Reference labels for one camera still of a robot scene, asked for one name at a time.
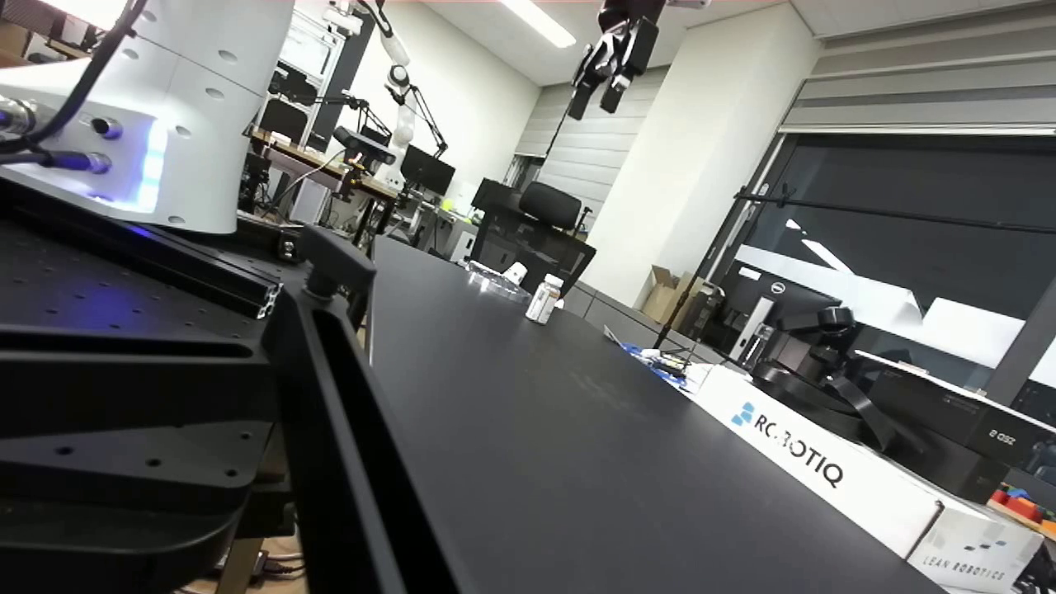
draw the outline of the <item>white ceiling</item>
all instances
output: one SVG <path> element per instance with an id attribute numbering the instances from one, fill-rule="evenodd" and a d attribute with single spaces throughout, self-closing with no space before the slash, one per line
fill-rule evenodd
<path id="1" fill-rule="evenodd" d="M 554 49 L 534 29 L 527 29 L 498 0 L 423 0 L 444 19 L 483 42 L 490 54 L 534 81 L 538 86 L 570 84 L 573 68 L 598 41 L 600 0 L 538 0 L 578 48 Z M 661 42 L 655 68 L 667 68 L 690 27 L 729 19 L 738 13 L 767 11 L 785 0 L 711 0 L 708 11 L 667 7 L 661 16 Z M 875 29 L 895 29 L 911 25 L 934 25 L 951 16 L 972 16 L 986 11 L 1010 11 L 1052 0 L 793 0 L 802 19 L 818 41 L 854 37 Z"/>
<path id="2" fill-rule="evenodd" d="M 655 49 L 655 68 L 667 68 L 690 27 L 727 19 L 736 13 L 752 13 L 776 7 L 781 0 L 713 0 L 708 11 L 667 7 L 661 16 L 661 42 Z M 570 84 L 573 68 L 598 41 L 598 7 L 600 0 L 538 0 L 573 41 L 578 48 L 554 49 L 534 29 L 527 29 L 498 0 L 426 0 L 444 19 L 459 27 L 466 37 L 483 42 L 490 54 L 534 81 L 538 86 Z"/>

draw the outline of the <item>floor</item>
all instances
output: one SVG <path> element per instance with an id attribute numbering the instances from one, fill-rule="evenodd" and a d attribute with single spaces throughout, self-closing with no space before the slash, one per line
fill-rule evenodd
<path id="1" fill-rule="evenodd" d="M 302 564 L 297 538 L 268 538 L 263 550 L 271 559 L 285 559 L 285 568 L 297 568 Z M 183 594 L 215 594 L 215 591 L 217 591 L 215 582 L 195 582 L 195 585 L 183 589 Z M 268 582 L 261 589 L 250 589 L 248 594 L 307 594 L 307 585 L 303 585 L 303 577 L 297 577 L 297 582 Z"/>

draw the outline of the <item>black tabletop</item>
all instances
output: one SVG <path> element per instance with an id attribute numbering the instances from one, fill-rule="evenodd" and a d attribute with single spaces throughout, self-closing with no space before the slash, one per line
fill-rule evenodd
<path id="1" fill-rule="evenodd" d="M 594 326 L 378 245 L 385 423 L 462 591 L 942 591 Z"/>

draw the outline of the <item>white wall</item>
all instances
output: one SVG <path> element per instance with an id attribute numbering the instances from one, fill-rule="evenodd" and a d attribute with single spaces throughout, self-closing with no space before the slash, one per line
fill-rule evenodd
<path id="1" fill-rule="evenodd" d="M 538 86 L 417 0 L 385 5 L 385 13 L 412 60 L 408 76 L 426 93 L 426 104 L 448 138 L 448 153 L 444 157 L 457 164 L 448 198 L 470 211 L 483 179 L 506 179 L 534 108 Z M 395 104 L 383 88 L 385 76 L 390 57 L 379 48 L 379 32 L 373 32 L 355 81 L 355 95 L 364 95 L 390 127 L 395 127 Z M 341 127 L 355 127 L 355 119 L 357 113 L 345 108 Z M 437 153 L 426 124 L 417 127 L 412 146 L 429 157 Z"/>
<path id="2" fill-rule="evenodd" d="M 635 306 L 655 264 L 697 270 L 815 60 L 785 5 L 690 29 L 598 216 L 586 285 Z"/>

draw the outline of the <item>bottle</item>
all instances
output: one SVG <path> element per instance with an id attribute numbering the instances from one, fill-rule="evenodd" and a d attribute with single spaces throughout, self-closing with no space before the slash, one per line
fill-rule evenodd
<path id="1" fill-rule="evenodd" d="M 554 306 L 557 306 L 557 300 L 561 300 L 561 286 L 565 286 L 565 280 L 554 279 L 554 274 L 547 274 L 547 279 L 538 285 L 538 291 L 534 291 L 524 317 L 534 319 L 534 323 L 547 323 L 551 314 L 554 314 Z"/>

